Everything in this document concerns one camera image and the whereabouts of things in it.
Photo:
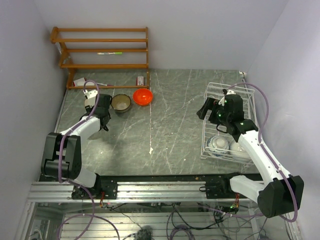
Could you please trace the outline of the brown ceramic bowl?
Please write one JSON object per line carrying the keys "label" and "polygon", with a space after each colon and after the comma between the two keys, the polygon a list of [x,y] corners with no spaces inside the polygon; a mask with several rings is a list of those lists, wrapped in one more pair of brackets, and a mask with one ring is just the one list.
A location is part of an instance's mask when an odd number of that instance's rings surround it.
{"label": "brown ceramic bowl", "polygon": [[126,94],[117,94],[112,98],[111,106],[115,112],[125,113],[132,105],[131,98]]}

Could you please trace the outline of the white wire dish rack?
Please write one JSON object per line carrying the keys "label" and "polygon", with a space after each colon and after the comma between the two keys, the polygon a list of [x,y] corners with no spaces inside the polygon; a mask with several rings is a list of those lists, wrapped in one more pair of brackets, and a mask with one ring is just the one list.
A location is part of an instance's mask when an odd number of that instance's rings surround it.
{"label": "white wire dish rack", "polygon": [[210,82],[205,91],[205,101],[196,113],[203,120],[200,157],[235,162],[245,167],[253,161],[235,140],[235,122],[251,120],[257,125],[254,90],[245,86],[231,87]]}

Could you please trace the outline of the blue white porcelain bowl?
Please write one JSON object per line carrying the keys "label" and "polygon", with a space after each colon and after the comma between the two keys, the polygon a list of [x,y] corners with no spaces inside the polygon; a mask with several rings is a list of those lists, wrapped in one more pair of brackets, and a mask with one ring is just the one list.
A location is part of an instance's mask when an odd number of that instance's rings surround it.
{"label": "blue white porcelain bowl", "polygon": [[222,136],[212,136],[206,141],[205,150],[211,157],[222,158],[224,155],[228,154],[229,143]]}

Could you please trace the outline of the plain white bowl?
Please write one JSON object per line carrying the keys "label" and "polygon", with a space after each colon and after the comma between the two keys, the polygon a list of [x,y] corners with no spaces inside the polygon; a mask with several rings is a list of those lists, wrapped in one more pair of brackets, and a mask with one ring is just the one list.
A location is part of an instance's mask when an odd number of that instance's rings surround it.
{"label": "plain white bowl", "polygon": [[251,158],[246,150],[238,142],[233,140],[229,145],[229,154],[238,162],[249,163]]}

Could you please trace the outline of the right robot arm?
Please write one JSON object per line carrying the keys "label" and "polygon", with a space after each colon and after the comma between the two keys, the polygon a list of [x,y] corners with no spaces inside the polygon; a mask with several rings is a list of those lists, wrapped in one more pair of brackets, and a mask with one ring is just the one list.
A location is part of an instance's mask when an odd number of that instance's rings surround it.
{"label": "right robot arm", "polygon": [[207,112],[210,112],[208,120],[212,124],[224,126],[225,133],[244,148],[263,180],[258,183],[238,174],[221,184],[221,194],[226,198],[236,193],[247,197],[257,203],[266,218],[293,213],[290,222],[294,222],[302,201],[304,181],[286,170],[264,145],[261,131],[251,119],[245,118],[241,96],[226,94],[220,100],[208,97],[196,114],[204,120]]}

